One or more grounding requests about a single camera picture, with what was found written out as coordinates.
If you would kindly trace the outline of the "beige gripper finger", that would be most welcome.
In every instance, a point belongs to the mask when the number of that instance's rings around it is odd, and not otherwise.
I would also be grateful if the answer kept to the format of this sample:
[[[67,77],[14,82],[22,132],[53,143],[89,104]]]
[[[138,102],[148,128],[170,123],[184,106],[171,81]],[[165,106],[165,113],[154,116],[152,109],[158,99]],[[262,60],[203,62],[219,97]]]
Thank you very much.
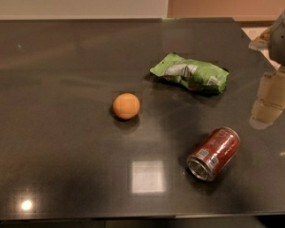
[[[285,66],[261,77],[249,124],[254,129],[266,129],[285,110]]]
[[[252,50],[262,51],[269,48],[271,39],[271,32],[269,30],[263,31],[257,38],[250,42],[249,48]]]

